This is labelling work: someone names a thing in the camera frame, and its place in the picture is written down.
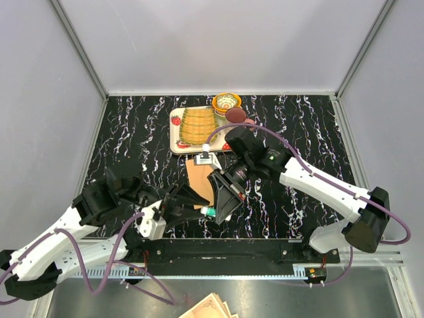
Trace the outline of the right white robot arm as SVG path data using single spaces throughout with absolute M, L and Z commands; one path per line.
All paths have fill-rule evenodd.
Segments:
M 318 226 L 305 236 L 300 249 L 307 262 L 316 262 L 330 250 L 346 246 L 367 253 L 377 250 L 390 220 L 386 190 L 375 187 L 370 191 L 348 184 L 307 163 L 286 146 L 264 146 L 242 126 L 229 131 L 225 140 L 237 156 L 227 169 L 221 168 L 208 142 L 200 155 L 214 167 L 208 179 L 213 186 L 217 224 L 241 205 L 246 197 L 243 185 L 256 176 L 299 190 L 342 216 L 341 221 Z

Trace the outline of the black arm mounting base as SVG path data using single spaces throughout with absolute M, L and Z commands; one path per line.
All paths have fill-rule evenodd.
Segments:
M 337 249 L 330 250 L 326 254 L 319 254 L 302 242 L 285 239 L 138 239 L 134 243 L 129 243 L 128 248 L 129 260 L 147 260 L 149 264 L 190 258 L 261 258 L 288 264 L 338 264 L 340 262 Z

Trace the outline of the green white glue stick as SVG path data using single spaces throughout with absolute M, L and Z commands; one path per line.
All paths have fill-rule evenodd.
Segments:
M 206 217 L 214 218 L 216 217 L 216 210 L 214 207 L 202 207 L 200 213 Z

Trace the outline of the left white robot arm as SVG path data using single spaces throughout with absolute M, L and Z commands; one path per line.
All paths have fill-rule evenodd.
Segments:
M 119 216 L 128 204 L 140 213 L 111 238 L 79 248 L 78 239 Z M 209 204 L 185 183 L 164 189 L 144 183 L 141 174 L 126 176 L 109 168 L 36 239 L 18 250 L 1 251 L 1 284 L 10 296 L 6 304 L 38 299 L 78 272 L 86 275 L 91 266 L 106 264 L 108 274 L 116 262 L 136 262 L 146 254 L 140 239 L 161 239 L 170 227 L 202 218 L 194 207 Z

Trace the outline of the brown paper envelope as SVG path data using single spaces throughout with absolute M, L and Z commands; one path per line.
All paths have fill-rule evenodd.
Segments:
M 208 175 L 213 172 L 209 165 L 195 165 L 194 160 L 187 160 L 185 162 L 189 186 L 198 193 L 202 198 L 209 201 L 209 204 L 194 205 L 194 209 L 201 209 L 202 207 L 214 206 L 213 188 L 208 180 Z

